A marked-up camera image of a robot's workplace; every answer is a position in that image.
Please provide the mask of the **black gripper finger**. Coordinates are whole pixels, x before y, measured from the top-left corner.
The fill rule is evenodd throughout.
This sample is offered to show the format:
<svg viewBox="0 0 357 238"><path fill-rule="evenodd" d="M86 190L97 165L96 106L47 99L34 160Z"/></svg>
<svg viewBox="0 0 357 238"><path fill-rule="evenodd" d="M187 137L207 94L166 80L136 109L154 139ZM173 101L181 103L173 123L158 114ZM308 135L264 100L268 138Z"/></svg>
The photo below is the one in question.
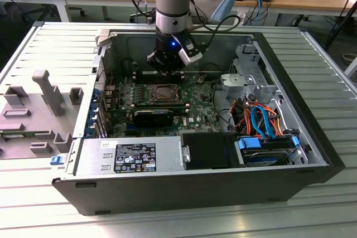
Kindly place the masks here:
<svg viewBox="0 0 357 238"><path fill-rule="evenodd" d="M184 67L184 64L170 64L166 66L166 73L172 74L176 71L181 71Z"/></svg>
<svg viewBox="0 0 357 238"><path fill-rule="evenodd" d="M147 56L147 63L158 72L166 72L166 65L158 58L156 51Z"/></svg>

